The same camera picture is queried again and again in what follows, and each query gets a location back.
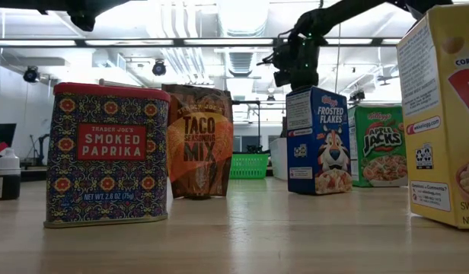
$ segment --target window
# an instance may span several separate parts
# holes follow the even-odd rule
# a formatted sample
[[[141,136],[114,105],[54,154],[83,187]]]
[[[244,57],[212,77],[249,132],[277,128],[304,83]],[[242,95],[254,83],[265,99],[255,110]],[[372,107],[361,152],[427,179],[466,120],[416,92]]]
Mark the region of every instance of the window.
[[[258,136],[233,136],[233,152],[247,152],[247,145],[258,145],[257,139]]]
[[[241,152],[241,136],[233,136],[233,152]]]

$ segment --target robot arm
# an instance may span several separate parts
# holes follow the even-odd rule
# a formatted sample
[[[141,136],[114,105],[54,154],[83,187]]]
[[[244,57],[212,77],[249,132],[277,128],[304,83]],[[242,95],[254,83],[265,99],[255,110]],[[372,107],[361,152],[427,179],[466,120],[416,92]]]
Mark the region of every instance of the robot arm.
[[[274,75],[277,86],[291,84],[292,90],[318,84],[317,59],[319,47],[326,45],[324,35],[344,21],[385,2],[410,12],[420,20],[435,5],[452,5],[452,0],[341,0],[328,8],[304,13],[290,30],[287,43],[273,49],[263,63],[279,69]]]

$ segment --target green cereal box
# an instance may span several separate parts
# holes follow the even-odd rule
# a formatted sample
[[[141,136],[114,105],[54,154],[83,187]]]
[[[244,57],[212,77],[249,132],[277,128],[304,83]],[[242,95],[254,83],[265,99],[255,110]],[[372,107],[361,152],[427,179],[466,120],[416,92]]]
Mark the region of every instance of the green cereal box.
[[[348,117],[353,186],[406,186],[402,107],[357,105]]]

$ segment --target wooden table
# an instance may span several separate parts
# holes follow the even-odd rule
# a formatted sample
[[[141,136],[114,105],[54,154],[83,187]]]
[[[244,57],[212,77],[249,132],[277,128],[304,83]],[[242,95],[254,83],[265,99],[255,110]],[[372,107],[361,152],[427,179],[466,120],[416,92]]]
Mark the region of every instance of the wooden table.
[[[469,231],[411,215],[407,188],[301,196],[233,180],[167,221],[44,229],[45,183],[0,202],[1,273],[469,273]]]

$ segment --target green basket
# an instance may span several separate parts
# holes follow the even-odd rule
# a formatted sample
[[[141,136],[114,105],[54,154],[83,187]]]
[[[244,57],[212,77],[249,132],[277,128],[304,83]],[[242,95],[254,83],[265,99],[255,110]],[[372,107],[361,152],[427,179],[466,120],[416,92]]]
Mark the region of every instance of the green basket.
[[[235,154],[231,159],[230,179],[263,179],[268,155]]]

